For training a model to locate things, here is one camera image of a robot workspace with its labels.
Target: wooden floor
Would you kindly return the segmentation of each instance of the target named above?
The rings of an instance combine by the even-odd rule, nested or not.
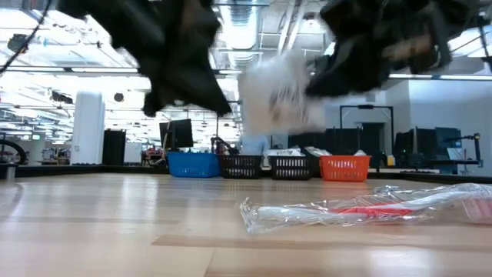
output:
[[[492,229],[314,226],[248,235],[238,205],[378,185],[74,175],[0,184],[0,276],[492,276]]]

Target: person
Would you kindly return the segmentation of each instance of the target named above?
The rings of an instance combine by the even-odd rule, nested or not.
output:
[[[270,149],[266,135],[243,134],[240,143],[241,155],[264,155]]]

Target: clear plastic wrap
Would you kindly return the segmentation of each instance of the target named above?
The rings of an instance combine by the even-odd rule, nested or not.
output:
[[[425,190],[378,187],[374,195],[296,205],[240,206],[250,234],[299,225],[462,222],[492,224],[492,186],[460,184]]]

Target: ceiling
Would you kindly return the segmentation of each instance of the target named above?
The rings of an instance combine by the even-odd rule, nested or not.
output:
[[[0,6],[0,64],[13,54],[7,48],[8,40],[14,34],[30,34],[41,16],[39,11],[23,9],[20,2],[25,0]],[[210,55],[215,69],[242,70],[290,48],[302,49],[307,58],[333,49],[326,28],[312,16],[324,5],[322,1],[244,0],[241,2],[248,5],[241,6],[223,5],[227,0],[215,2],[214,10],[222,23]],[[485,32],[490,44],[492,28]],[[484,56],[478,35],[477,30],[469,30],[450,41],[454,55]],[[157,118],[146,118],[141,107],[150,83],[136,74],[138,65],[133,57],[125,50],[113,49],[110,41],[110,35],[93,18],[82,21],[50,11],[29,50],[0,78],[2,132],[24,135],[45,130],[48,139],[70,140],[75,107],[54,102],[53,92],[75,100],[77,91],[97,89],[105,96],[106,128],[125,129],[132,141],[156,142],[159,122],[191,118],[197,145],[208,146],[216,133],[216,115],[198,107],[180,107],[168,108]],[[470,74],[476,71],[464,70]],[[218,82],[227,99],[238,100],[234,75],[218,76]],[[122,93],[124,101],[116,102],[115,93]],[[237,103],[231,105],[233,114],[218,123],[218,134],[229,142],[238,139],[242,127],[241,109]]]

